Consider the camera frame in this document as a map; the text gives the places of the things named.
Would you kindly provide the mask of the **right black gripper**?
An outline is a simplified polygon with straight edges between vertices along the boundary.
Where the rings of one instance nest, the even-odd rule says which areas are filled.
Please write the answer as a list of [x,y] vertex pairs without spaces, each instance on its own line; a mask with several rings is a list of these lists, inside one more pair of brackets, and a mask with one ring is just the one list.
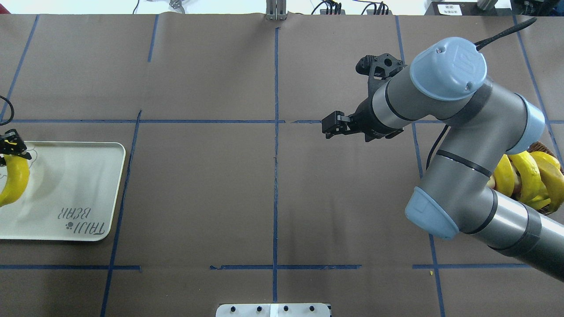
[[390,128],[377,118],[373,110],[372,98],[363,100],[350,117],[345,116],[342,111],[332,112],[322,119],[322,128],[327,128],[324,131],[326,139],[336,135],[363,133],[365,142],[381,138],[391,139],[404,131],[402,128]]

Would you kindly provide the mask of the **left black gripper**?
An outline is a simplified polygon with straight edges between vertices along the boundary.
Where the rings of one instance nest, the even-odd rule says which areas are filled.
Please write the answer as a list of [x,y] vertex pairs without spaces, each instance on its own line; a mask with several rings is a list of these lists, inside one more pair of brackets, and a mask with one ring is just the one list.
[[0,136],[0,153],[32,160],[26,143],[23,141],[16,129],[10,129]]

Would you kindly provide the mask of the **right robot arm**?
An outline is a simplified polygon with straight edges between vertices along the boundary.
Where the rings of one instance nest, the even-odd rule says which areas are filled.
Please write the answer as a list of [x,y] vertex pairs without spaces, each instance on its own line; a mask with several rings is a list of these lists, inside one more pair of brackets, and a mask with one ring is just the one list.
[[542,136],[542,112],[493,82],[484,55],[461,37],[431,45],[408,66],[388,54],[367,55],[356,70],[368,76],[368,96],[351,115],[323,118],[326,138],[389,139],[426,116],[449,125],[405,208],[407,219],[444,240],[474,236],[562,280],[563,225],[487,187],[503,154],[523,152]]

